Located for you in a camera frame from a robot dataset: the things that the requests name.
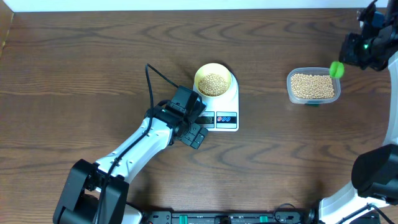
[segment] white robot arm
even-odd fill
[[[386,15],[376,11],[373,1],[361,11],[361,34],[348,34],[340,51],[340,62],[391,75],[390,118],[383,147],[363,154],[354,163],[351,181],[319,204],[324,223],[349,223],[374,209],[397,205],[398,199],[398,1],[390,0]]]
[[[83,159],[71,169],[53,215],[54,223],[138,224],[142,214],[126,205],[129,184],[159,151],[179,140],[198,149],[208,133],[195,120],[206,109],[198,93],[177,86],[172,100],[153,107],[152,90],[146,66],[151,109],[138,130],[116,150],[91,164]],[[85,190],[97,190],[99,199]]]

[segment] wood grain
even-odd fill
[[[94,162],[139,126],[149,107],[144,65],[192,86],[205,63],[240,87],[240,129],[199,150],[176,143],[130,187],[129,202],[174,210],[305,207],[350,180],[389,119],[387,71],[347,67],[342,95],[294,105],[287,74],[328,67],[352,9],[19,13],[0,60],[0,222],[48,223],[71,166]],[[155,100],[175,89],[152,75]],[[395,221],[394,208],[384,211]]]
[[[11,27],[12,17],[14,13],[8,8],[3,0],[0,1],[0,57],[2,48],[6,44],[8,31]]]

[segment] black mount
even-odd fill
[[[354,163],[351,181],[360,197],[398,204],[398,146],[389,144],[360,155]]]
[[[173,130],[174,139],[178,139],[194,149],[198,149],[208,130],[200,127],[195,120],[205,110],[206,104],[198,93],[179,86],[173,99],[161,101],[154,108],[154,118],[165,123]],[[97,164],[79,160],[70,170],[60,200],[53,215],[54,223],[90,224],[96,215],[98,199],[85,193],[104,185],[105,173],[98,170]],[[123,220],[129,184],[121,176],[110,177],[101,207],[99,224],[118,224]]]

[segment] yellow bowl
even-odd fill
[[[202,79],[204,79],[208,74],[211,74],[211,73],[221,75],[227,82],[228,87],[227,87],[227,90],[223,94],[218,95],[218,96],[209,96],[209,95],[204,94],[202,91],[200,91],[199,82]],[[195,74],[195,87],[201,94],[203,94],[207,97],[219,97],[219,96],[224,95],[231,87],[231,83],[232,83],[231,72],[225,66],[220,65],[218,63],[206,64],[206,65],[200,67],[199,70],[197,71],[197,73]]]

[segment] scale display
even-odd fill
[[[206,111],[196,121],[197,124],[204,128],[238,128],[237,112],[221,112]]]

